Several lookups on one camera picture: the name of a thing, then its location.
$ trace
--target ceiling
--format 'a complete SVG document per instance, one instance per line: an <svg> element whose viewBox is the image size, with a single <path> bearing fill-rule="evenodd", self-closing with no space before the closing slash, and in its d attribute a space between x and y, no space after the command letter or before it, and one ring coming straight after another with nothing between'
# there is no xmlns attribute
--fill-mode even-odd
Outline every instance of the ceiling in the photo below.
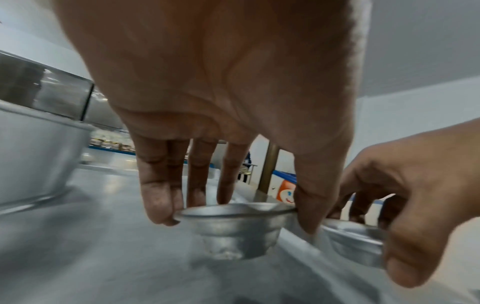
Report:
<svg viewBox="0 0 480 304"><path fill-rule="evenodd" d="M1 0L5 26L72 46L49 0ZM381 95L480 75L479 0L376 0L361 95Z"/></svg>

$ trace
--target hand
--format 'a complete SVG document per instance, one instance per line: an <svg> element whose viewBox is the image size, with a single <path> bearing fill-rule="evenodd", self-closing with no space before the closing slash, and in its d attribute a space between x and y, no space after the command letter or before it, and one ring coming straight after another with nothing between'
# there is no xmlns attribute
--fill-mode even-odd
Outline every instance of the hand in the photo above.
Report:
<svg viewBox="0 0 480 304"><path fill-rule="evenodd" d="M370 2L57 0L60 22L127 125L149 218L175 224L205 205L210 158L229 142L217 200L228 203L262 134L295 155L295 201L314 233L338 195L353 135Z"/></svg>
<svg viewBox="0 0 480 304"><path fill-rule="evenodd" d="M399 285L422 285L453 230L480 216L479 155L480 119L368 147L345 169L330 216L356 193L350 220L364 223L372 202L394 193L378 218L386 270Z"/></svg>

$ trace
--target white wall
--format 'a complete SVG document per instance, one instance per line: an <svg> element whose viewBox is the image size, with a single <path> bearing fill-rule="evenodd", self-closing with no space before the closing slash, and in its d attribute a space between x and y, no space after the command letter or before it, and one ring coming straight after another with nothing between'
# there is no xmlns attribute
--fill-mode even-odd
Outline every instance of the white wall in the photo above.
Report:
<svg viewBox="0 0 480 304"><path fill-rule="evenodd" d="M3 25L0 25L0 50L92 79L77 52Z"/></svg>
<svg viewBox="0 0 480 304"><path fill-rule="evenodd" d="M365 147L480 117L480 77L364 97L347 162Z"/></svg>

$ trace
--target metal bowl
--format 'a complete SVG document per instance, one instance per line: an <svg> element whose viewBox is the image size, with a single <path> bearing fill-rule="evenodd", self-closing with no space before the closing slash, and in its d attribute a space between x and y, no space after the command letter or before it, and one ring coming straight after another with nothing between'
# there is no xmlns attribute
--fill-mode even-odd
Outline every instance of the metal bowl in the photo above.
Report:
<svg viewBox="0 0 480 304"><path fill-rule="evenodd" d="M326 219L321 227L339 255L365 266L384 268L385 230L337 219Z"/></svg>
<svg viewBox="0 0 480 304"><path fill-rule="evenodd" d="M189 208L175 214L202 237L214 259L251 259L275 246L296 209L283 203L233 203Z"/></svg>

